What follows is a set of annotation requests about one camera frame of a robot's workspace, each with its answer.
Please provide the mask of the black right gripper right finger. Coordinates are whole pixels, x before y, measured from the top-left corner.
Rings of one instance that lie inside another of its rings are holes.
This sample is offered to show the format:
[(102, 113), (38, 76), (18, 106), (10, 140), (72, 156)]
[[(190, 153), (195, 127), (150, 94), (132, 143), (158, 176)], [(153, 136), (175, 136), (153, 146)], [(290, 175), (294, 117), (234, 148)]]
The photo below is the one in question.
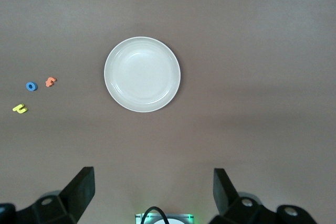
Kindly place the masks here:
[(211, 223), (316, 223), (298, 206), (280, 205), (273, 212), (249, 196), (240, 196), (223, 168), (214, 169), (213, 196), (218, 215)]

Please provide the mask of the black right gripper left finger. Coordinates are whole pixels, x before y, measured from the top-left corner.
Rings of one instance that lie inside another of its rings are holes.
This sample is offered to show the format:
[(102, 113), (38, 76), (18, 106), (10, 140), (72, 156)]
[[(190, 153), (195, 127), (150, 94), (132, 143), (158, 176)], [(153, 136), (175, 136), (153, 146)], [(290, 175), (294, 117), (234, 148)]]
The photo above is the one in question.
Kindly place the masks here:
[(22, 210), (1, 203), (1, 223), (78, 223), (95, 195), (94, 184), (94, 168), (84, 167), (63, 190), (46, 193)]

